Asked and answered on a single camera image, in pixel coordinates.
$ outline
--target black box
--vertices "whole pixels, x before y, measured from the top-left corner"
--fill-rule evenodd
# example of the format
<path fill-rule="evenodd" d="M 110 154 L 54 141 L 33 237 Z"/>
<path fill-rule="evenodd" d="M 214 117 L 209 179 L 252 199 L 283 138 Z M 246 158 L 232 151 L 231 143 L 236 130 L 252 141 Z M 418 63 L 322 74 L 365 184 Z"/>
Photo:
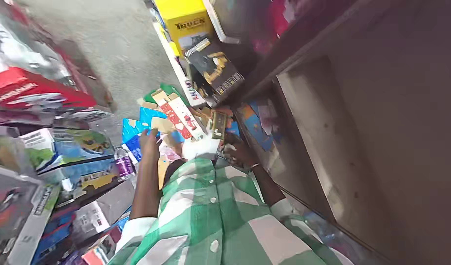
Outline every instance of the black box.
<path fill-rule="evenodd" d="M 219 95 L 239 86 L 245 79 L 221 51 L 216 41 L 204 38 L 185 51 L 184 56 Z"/>

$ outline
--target yellow box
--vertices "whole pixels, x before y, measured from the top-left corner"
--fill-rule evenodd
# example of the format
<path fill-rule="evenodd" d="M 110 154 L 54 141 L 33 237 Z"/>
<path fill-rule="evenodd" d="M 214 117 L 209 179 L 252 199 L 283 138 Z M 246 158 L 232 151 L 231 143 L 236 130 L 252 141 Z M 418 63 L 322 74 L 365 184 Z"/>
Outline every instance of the yellow box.
<path fill-rule="evenodd" d="M 214 33 L 202 0 L 155 0 L 155 5 L 181 57 L 195 39 Z"/>

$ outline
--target concrete floor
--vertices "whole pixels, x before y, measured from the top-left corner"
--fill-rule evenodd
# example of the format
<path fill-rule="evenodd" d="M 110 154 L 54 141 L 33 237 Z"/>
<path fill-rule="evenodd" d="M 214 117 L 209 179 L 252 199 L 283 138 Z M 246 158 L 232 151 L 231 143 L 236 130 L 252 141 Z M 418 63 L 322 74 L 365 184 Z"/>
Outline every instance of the concrete floor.
<path fill-rule="evenodd" d="M 55 41 L 72 40 L 91 63 L 117 105 L 99 123 L 114 145 L 122 119 L 139 117 L 136 100 L 161 82 L 180 87 L 142 0 L 17 0 Z"/>

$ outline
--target purple bottle label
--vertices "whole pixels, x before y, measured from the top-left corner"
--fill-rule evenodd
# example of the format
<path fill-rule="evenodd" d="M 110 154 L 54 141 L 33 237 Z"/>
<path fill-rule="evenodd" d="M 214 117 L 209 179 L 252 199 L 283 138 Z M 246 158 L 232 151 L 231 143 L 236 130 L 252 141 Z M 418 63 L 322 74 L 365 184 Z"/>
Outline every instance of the purple bottle label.
<path fill-rule="evenodd" d="M 132 165 L 132 161 L 129 157 L 123 157 L 116 159 L 117 169 L 119 170 L 119 176 L 125 177 L 130 173 L 135 172 L 135 168 Z"/>

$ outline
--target red and white box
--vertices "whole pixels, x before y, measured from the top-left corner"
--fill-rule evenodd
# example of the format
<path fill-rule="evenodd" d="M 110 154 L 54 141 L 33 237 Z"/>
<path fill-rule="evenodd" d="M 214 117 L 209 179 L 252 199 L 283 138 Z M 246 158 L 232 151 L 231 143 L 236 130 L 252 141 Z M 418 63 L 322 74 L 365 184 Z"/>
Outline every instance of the red and white box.
<path fill-rule="evenodd" d="M 165 113 L 166 117 L 173 123 L 173 126 L 175 126 L 175 128 L 181 133 L 181 136 L 183 136 L 185 139 L 191 138 L 192 135 L 190 131 L 186 128 L 181 119 L 176 115 L 168 102 L 166 100 L 161 100 L 160 102 L 163 103 L 162 105 L 160 105 L 163 113 Z"/>
<path fill-rule="evenodd" d="M 0 73 L 0 106 L 19 109 L 41 106 L 54 109 L 95 105 L 96 101 L 90 95 L 41 75 L 17 67 Z"/>
<path fill-rule="evenodd" d="M 201 140 L 206 136 L 201 126 L 199 126 L 198 121 L 194 118 L 193 114 L 180 97 L 171 99 L 168 104 L 196 140 Z"/>

